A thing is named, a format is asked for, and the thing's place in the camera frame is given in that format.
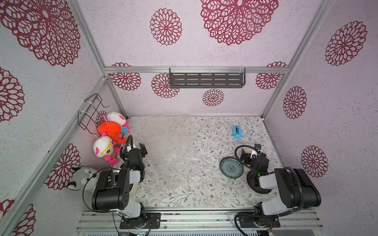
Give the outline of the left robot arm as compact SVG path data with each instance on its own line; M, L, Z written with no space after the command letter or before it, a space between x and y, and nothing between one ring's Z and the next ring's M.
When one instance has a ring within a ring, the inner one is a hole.
M124 163L120 168L105 168L97 171L98 177L91 206L87 209L96 213L112 212L121 217L121 229L143 228L148 224L145 207L132 198L131 191L145 178L143 158L147 155L145 145L133 144L129 135L121 148L120 157Z

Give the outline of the grey metal wall shelf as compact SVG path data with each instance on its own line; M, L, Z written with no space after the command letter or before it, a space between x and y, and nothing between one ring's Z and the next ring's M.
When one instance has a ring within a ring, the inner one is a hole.
M241 89L246 84L245 68L236 71L213 72L181 72L169 69L169 85L173 89Z

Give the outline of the black plate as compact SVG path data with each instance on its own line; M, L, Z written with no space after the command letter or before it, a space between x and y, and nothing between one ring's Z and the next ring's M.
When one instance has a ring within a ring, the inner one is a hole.
M247 183L258 194L268 194L278 187L275 173L261 175L258 172L249 171L247 174Z

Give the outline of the white pink plush toy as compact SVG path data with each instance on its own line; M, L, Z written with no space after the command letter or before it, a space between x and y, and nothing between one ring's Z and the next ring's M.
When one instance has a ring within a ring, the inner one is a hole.
M120 134L126 134L129 132L129 121L127 121L126 117L118 112L110 112L105 115L106 121L111 121L119 124L121 126Z

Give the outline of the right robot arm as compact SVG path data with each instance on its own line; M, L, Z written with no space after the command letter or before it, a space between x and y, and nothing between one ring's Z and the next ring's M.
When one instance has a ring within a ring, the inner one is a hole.
M269 160L258 145L240 145L236 147L234 156L250 170L247 183L254 192L268 194L278 190L277 196L259 202L252 212L240 212L234 216L234 224L243 236L246 232L242 227L267 229L271 234L274 228L280 227L281 217L321 204L321 195L305 170L283 167L269 172Z

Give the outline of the floral table mat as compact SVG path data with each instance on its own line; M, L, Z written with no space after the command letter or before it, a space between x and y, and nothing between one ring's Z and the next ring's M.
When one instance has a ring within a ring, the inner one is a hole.
M247 183L248 169L237 179L230 179L220 171L220 161L233 157L240 145L262 145L262 152L269 159L269 171L280 168L282 163L266 129L264 120L258 117L191 117L197 128L198 140L195 146L206 160L206 168L192 183L175 189L168 189L158 179L146 172L145 179L138 185L134 199L146 207L174 208L243 208L267 201L278 194L274 189L268 194L254 192ZM241 139L233 138L233 127L241 127Z

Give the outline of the white plush doll yellow glasses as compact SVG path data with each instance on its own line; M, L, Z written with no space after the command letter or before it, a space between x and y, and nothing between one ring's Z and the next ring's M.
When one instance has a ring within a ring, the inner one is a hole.
M117 164L117 154L119 147L115 147L116 142L108 136L98 138L93 144L93 150L97 157L104 158L110 164Z

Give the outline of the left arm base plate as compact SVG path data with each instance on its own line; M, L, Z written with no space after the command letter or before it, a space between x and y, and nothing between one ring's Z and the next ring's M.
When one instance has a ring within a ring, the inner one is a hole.
M160 218L160 213L146 213L136 218L126 218L123 216L119 228L122 230L159 229Z

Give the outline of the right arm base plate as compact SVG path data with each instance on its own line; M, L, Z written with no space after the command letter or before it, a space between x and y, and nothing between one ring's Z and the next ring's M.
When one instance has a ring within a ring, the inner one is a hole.
M253 213L238 213L234 219L241 228L279 228L278 218L271 216L254 215Z

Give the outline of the blue patterned dinner plate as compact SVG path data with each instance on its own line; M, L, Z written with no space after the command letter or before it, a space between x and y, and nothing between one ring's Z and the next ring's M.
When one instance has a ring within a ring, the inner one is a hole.
M220 171L230 179L237 179L244 173L243 165L233 157L225 157L220 161Z

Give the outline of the blue tape dispenser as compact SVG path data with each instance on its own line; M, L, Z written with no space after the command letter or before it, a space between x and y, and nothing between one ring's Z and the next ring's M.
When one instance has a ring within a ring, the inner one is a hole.
M232 131L233 131L233 138L234 139L241 139L242 134L241 134L241 127L240 126L235 125L233 127Z

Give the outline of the grey husky plush toy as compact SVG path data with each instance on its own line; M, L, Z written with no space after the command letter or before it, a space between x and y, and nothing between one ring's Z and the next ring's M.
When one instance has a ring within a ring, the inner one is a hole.
M67 188L73 191L84 190L94 192L99 178L97 170L91 167L73 166L72 177L67 184Z

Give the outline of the red orange plush toy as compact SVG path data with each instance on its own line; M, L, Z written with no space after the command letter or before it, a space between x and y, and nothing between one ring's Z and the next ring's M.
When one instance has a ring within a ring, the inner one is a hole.
M125 144L127 139L122 138L122 127L116 122L103 122L97 127L97 131L102 136L108 136L116 144Z

